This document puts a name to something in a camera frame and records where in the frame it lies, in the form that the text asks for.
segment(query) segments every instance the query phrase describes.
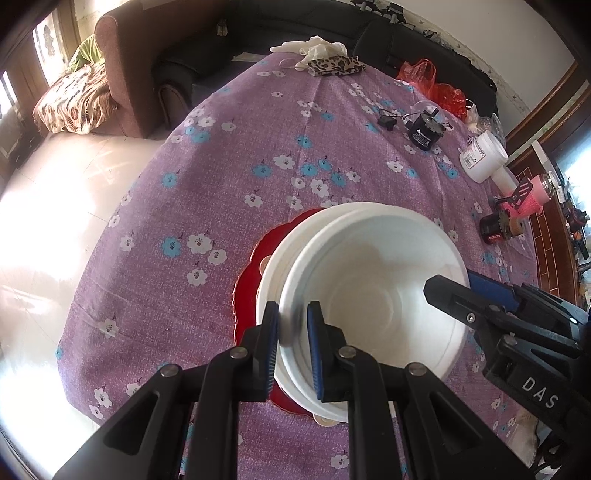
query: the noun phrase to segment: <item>tiled floor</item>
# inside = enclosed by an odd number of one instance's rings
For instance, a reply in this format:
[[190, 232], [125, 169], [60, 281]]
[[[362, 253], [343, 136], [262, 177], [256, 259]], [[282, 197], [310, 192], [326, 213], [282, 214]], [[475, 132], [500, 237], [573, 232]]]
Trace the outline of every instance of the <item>tiled floor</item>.
[[94, 246], [161, 143], [53, 135], [0, 199], [0, 426], [43, 478], [97, 428], [66, 401], [55, 350]]

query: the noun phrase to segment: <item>screw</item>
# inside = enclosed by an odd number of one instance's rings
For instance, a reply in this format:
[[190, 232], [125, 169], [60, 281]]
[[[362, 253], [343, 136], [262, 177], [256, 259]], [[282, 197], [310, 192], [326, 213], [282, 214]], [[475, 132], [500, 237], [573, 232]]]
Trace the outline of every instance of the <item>screw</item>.
[[422, 363], [413, 362], [408, 364], [408, 371], [414, 377], [422, 377], [427, 373], [427, 367], [425, 367]]
[[232, 358], [244, 358], [248, 355], [248, 350], [243, 346], [235, 346], [230, 350], [230, 356]]
[[346, 345], [339, 348], [339, 357], [341, 358], [353, 358], [357, 355], [357, 350], [354, 347]]
[[515, 337], [513, 337], [509, 334], [503, 335], [503, 340], [505, 341], [505, 343], [507, 345], [511, 345], [511, 346], [517, 345], [517, 340], [515, 340]]
[[160, 375], [163, 377], [174, 377], [179, 371], [178, 365], [168, 364], [160, 369]]

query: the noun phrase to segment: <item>purple tablecloth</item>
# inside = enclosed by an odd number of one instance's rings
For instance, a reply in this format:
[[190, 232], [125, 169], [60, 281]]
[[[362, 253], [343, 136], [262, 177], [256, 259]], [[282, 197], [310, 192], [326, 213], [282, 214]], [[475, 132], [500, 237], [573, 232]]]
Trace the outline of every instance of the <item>purple tablecloth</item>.
[[[68, 400], [100, 423], [166, 362], [209, 361], [233, 343], [232, 290], [261, 236], [305, 209], [351, 201], [432, 219], [467, 268], [535, 281], [531, 230], [485, 245], [489, 181], [476, 184], [453, 132], [425, 153], [378, 106], [406, 113], [424, 97], [373, 69], [311, 77], [273, 54], [193, 110], [157, 151], [109, 222], [76, 291], [57, 350]], [[517, 405], [482, 377], [469, 336], [447, 383], [506, 440]], [[241, 478], [347, 478], [347, 428], [322, 428], [270, 403], [241, 406]]]

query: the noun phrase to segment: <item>black sofa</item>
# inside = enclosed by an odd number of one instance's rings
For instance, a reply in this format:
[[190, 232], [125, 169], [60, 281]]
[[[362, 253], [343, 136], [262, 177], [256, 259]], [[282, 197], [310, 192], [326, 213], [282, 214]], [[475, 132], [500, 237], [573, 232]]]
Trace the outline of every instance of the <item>black sofa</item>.
[[350, 55], [392, 77], [404, 61], [430, 59], [439, 83], [461, 89], [481, 115], [498, 113], [494, 82], [466, 57], [354, 5], [336, 0], [230, 0], [220, 20], [226, 21], [227, 36], [218, 36], [214, 27], [167, 48], [154, 63], [154, 81], [171, 126], [252, 65], [231, 61], [234, 55], [266, 55], [272, 46], [314, 35], [343, 43]]

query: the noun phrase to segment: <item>leopard print pouch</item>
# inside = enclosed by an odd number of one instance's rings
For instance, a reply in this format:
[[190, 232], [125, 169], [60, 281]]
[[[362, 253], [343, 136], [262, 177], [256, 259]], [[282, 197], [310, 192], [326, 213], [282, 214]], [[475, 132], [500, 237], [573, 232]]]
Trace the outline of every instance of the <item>leopard print pouch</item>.
[[337, 55], [328, 59], [310, 60], [308, 62], [308, 73], [313, 77], [322, 75], [351, 75], [365, 70], [365, 63], [359, 61], [358, 57], [343, 57]]

